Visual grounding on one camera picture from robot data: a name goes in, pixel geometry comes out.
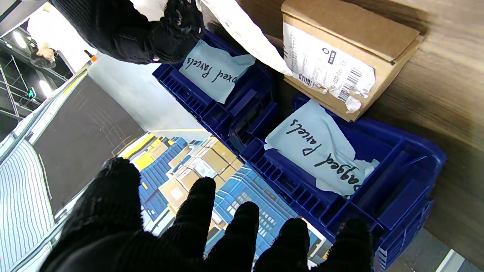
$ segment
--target wooden surface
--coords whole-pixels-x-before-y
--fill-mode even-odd
[[[425,228],[484,270],[484,1],[348,1],[427,34],[365,115],[447,153]],[[282,2],[240,0],[264,33],[279,39]]]

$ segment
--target ceiling light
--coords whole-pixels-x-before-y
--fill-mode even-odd
[[[18,33],[17,31],[14,31],[14,38],[18,46],[20,46],[21,48],[27,48],[27,43],[25,43],[25,40],[24,40],[24,37],[22,37],[22,34]]]
[[[40,85],[40,89],[42,89],[42,92],[47,98],[52,97],[54,95],[52,88],[47,82],[45,82],[44,80],[41,80],[39,81],[39,85]]]

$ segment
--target light blue paper label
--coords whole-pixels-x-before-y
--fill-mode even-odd
[[[355,150],[333,118],[314,100],[291,114],[266,138],[266,149],[283,156],[316,178],[316,187],[353,195],[379,161],[355,160]]]
[[[212,99],[225,103],[237,80],[255,62],[252,55],[232,57],[200,40],[179,71]]]

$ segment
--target blue crate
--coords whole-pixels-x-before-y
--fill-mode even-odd
[[[168,181],[166,173],[171,170],[168,163],[173,160],[187,145],[183,138],[178,138],[160,157],[153,163],[140,171],[141,185],[139,186],[139,197],[141,203],[145,203],[148,198],[158,190],[163,183]]]
[[[168,207],[168,201],[160,192],[160,190],[154,191],[154,193],[146,200],[142,206],[145,208],[150,218],[155,221],[158,216]]]
[[[206,31],[203,40],[212,47],[227,51],[231,56],[247,54],[209,31]],[[257,60],[236,82],[225,104],[221,104],[182,75],[178,71],[181,66],[182,63],[162,64],[153,72],[153,76],[207,131],[238,155],[251,140],[239,136],[239,131],[246,132],[247,120],[257,118],[271,102],[271,91],[274,88],[272,74]]]
[[[295,108],[308,100],[303,95],[296,97]],[[276,150],[264,151],[262,139],[252,140],[241,157],[329,241],[334,242],[339,225],[346,219],[364,219],[371,226],[379,252],[376,269],[384,270],[425,222],[431,206],[429,194],[446,155],[432,142],[378,121],[360,118],[350,123],[328,113],[354,147],[356,159],[380,161],[350,199],[317,189],[315,177]],[[409,214],[419,219],[406,219]],[[402,231],[404,238],[394,237]]]
[[[240,169],[215,196],[214,210],[227,223],[233,219],[235,210],[244,202],[252,201],[259,206],[259,229],[256,242],[256,258],[268,249],[284,222],[296,217],[286,203],[247,166]]]

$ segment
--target barcode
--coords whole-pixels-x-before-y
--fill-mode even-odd
[[[349,93],[347,93],[344,90],[341,90],[339,92],[338,99],[340,99],[340,100],[342,100],[343,102],[346,103],[346,101],[348,100],[348,98],[349,98]]]
[[[321,86],[318,83],[313,82],[312,80],[308,79],[305,77],[303,74],[299,74],[299,80],[304,82],[307,86],[310,88],[317,86],[318,88],[321,88]]]
[[[356,88],[356,84],[360,81],[360,78],[362,78],[362,73],[358,69],[352,68],[341,90],[345,92],[353,92]]]

